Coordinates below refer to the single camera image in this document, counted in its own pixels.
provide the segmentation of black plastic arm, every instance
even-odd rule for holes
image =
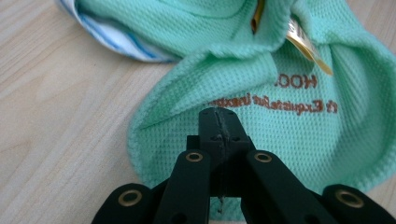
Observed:
[[[169,179],[154,189],[129,184],[114,190],[92,223],[205,224],[210,197],[241,198],[249,224],[388,223],[396,220],[357,189],[307,189],[273,153],[256,150],[236,114],[208,108],[198,135],[187,136]]]

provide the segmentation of light wood surface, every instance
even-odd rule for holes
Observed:
[[[396,52],[396,1],[349,0]],[[0,223],[90,223],[108,194],[138,182],[126,129],[172,65],[96,43],[52,1],[0,1]],[[396,176],[368,193],[396,216]]]

